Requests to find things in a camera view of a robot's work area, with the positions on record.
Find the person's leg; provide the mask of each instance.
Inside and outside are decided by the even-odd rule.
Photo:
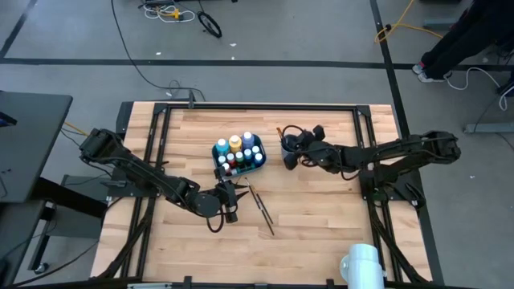
[[[466,32],[473,27],[483,16],[483,5],[480,3],[473,3],[469,10],[465,12],[459,21],[451,28],[451,30],[444,35],[444,37],[421,58],[419,64],[423,69],[427,69],[432,64],[437,62],[438,57],[450,48],[456,41],[458,41]]]
[[[476,55],[494,43],[486,22],[476,23],[465,35],[442,53],[437,61],[425,69],[428,79],[444,79],[444,75],[466,58]]]

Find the black desk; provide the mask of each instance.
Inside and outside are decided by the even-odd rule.
[[[71,96],[0,92],[0,111],[18,121],[15,126],[0,128],[0,177],[6,187],[0,186],[0,258],[22,243],[6,256],[9,266],[2,285],[14,282],[29,245],[23,242],[33,236],[39,220],[51,220],[55,210],[46,207],[47,201],[97,218],[102,218],[107,207],[40,177],[71,102]],[[48,223],[32,259],[32,270],[43,255]]]

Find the white bottle cap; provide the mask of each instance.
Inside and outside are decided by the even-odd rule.
[[[225,173],[229,173],[230,172],[230,165],[229,164],[225,163],[222,166],[225,169]]]

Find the white cable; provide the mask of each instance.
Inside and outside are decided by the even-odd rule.
[[[466,85],[463,87],[463,88],[457,88],[456,86],[454,86],[453,84],[450,83],[450,80],[446,77],[445,79],[447,80],[448,82],[448,85],[450,85],[451,88],[453,89],[456,89],[456,90],[459,90],[459,91],[463,91],[463,90],[466,90],[467,87],[469,86],[469,71],[472,71],[472,70],[477,70],[477,71],[481,71],[483,73],[485,73],[487,76],[489,76],[489,78],[492,80],[492,82],[495,83],[496,87],[499,88],[500,87],[500,84],[496,81],[496,79],[494,79],[489,73],[487,73],[487,71],[485,71],[484,69],[482,68],[478,68],[478,67],[471,67],[470,69],[468,69],[466,71]],[[501,97],[500,97],[500,101],[498,102],[498,106],[500,106],[500,109],[502,111],[507,111],[508,109],[508,106],[507,106],[507,94],[512,90],[514,89],[514,86],[512,86],[512,88],[509,88],[507,90],[507,92],[505,92]]]
[[[191,22],[193,21],[195,18],[196,18],[196,14],[193,12],[193,11],[190,11],[190,10],[186,10],[186,11],[183,11],[183,12],[179,12],[180,15],[183,15],[183,14],[186,14],[186,13],[190,13],[193,15],[192,18],[190,19],[186,19],[186,20],[165,20],[162,16],[161,16],[161,13],[173,13],[177,8],[173,5],[169,5],[169,6],[164,6],[163,8],[158,8],[158,10],[154,10],[154,9],[151,9],[151,8],[148,8],[146,5],[143,6],[143,8],[145,9],[145,17],[148,18],[148,19],[157,19],[159,18],[162,22],[164,23],[180,23],[180,22]],[[148,13],[151,12],[151,13],[155,13],[156,16],[151,16],[149,15]]]

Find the black pants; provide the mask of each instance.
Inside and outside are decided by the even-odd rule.
[[[473,4],[451,31],[423,55],[421,61],[427,77],[442,79],[457,64],[493,44],[499,29],[504,33],[506,27],[495,27],[491,9],[497,7]]]

